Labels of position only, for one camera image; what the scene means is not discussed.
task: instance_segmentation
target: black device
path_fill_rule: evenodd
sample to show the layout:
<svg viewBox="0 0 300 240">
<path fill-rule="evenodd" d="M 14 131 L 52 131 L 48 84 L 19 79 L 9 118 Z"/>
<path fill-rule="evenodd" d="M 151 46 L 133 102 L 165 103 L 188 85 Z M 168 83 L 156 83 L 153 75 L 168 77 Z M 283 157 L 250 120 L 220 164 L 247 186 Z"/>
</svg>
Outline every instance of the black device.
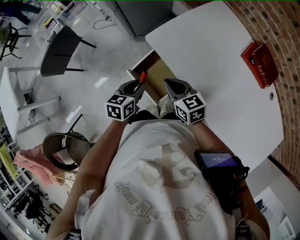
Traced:
<svg viewBox="0 0 300 240">
<path fill-rule="evenodd" d="M 229 152 L 208 152 L 196 150 L 195 159 L 203 174 L 210 183 L 222 209 L 229 214 L 239 208 L 236 195 L 245 190 L 239 187 L 248 175 L 249 167 L 244 167 L 241 160 Z"/>
</svg>

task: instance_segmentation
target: wooden drawer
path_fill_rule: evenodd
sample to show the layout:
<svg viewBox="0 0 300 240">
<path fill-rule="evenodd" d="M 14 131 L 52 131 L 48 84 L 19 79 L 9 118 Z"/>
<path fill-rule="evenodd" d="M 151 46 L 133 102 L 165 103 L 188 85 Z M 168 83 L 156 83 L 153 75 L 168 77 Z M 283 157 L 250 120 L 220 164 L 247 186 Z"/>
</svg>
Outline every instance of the wooden drawer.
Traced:
<svg viewBox="0 0 300 240">
<path fill-rule="evenodd" d="M 127 70 L 127 73 L 132 79 L 138 79 L 143 71 L 148 72 L 145 94 L 157 105 L 159 100 L 167 94 L 164 79 L 176 77 L 153 49 L 131 70 Z"/>
</svg>

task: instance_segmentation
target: white table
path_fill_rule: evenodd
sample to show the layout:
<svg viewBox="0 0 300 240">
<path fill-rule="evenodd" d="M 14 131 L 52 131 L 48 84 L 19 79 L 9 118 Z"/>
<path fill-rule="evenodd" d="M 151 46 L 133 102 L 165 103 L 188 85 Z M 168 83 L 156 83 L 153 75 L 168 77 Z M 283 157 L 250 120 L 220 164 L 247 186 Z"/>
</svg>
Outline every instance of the white table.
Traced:
<svg viewBox="0 0 300 240">
<path fill-rule="evenodd" d="M 22 90 L 19 81 L 17 81 L 15 86 L 13 86 L 9 74 L 10 72 L 17 73 L 20 71 L 30 70 L 38 70 L 38 67 L 4 67 L 2 79 L 0 82 L 0 107 L 5 124 L 13 140 L 15 140 L 17 134 L 28 131 L 31 128 L 49 120 L 49 118 L 46 117 L 40 121 L 32 123 L 29 126 L 18 130 L 18 128 L 21 127 L 18 126 L 20 123 L 22 123 L 23 125 L 27 123 L 29 113 L 32 109 L 42 107 L 44 105 L 51 104 L 60 100 L 60 97 L 54 97 L 44 102 L 26 104 L 24 94 L 32 92 L 32 89 Z"/>
<path fill-rule="evenodd" d="M 260 89 L 241 58 L 252 38 L 224 2 L 190 10 L 146 40 L 177 78 L 201 92 L 208 125 L 250 170 L 280 144 L 283 127 L 275 88 Z"/>
</svg>

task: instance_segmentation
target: phone screen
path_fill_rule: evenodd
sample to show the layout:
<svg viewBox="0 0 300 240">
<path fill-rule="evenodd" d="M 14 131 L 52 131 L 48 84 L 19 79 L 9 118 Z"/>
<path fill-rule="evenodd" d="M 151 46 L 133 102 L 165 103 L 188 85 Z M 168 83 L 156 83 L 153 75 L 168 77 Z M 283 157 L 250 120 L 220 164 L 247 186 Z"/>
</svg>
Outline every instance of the phone screen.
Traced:
<svg viewBox="0 0 300 240">
<path fill-rule="evenodd" d="M 201 153 L 201 157 L 207 167 L 237 166 L 229 153 Z"/>
</svg>

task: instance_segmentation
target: person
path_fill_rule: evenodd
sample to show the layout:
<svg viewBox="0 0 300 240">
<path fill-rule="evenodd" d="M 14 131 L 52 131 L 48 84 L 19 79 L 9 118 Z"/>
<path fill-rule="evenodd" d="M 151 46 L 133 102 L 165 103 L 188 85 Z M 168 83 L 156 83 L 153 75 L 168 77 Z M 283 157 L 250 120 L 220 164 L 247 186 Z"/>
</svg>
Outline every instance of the person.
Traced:
<svg viewBox="0 0 300 240">
<path fill-rule="evenodd" d="M 40 7 L 35 7 L 21 1 L 0 1 L 0 16 L 16 17 L 25 25 L 28 25 L 30 20 L 22 14 L 22 11 L 39 14 L 41 10 L 42 8 Z"/>
<path fill-rule="evenodd" d="M 205 122 L 188 126 L 162 108 L 164 119 L 143 110 L 131 125 L 112 121 L 82 161 L 46 239 L 235 238 L 233 215 L 222 210 L 194 158 L 196 149 L 230 149 Z M 238 200 L 252 239 L 269 239 L 268 223 L 248 188 Z"/>
</svg>

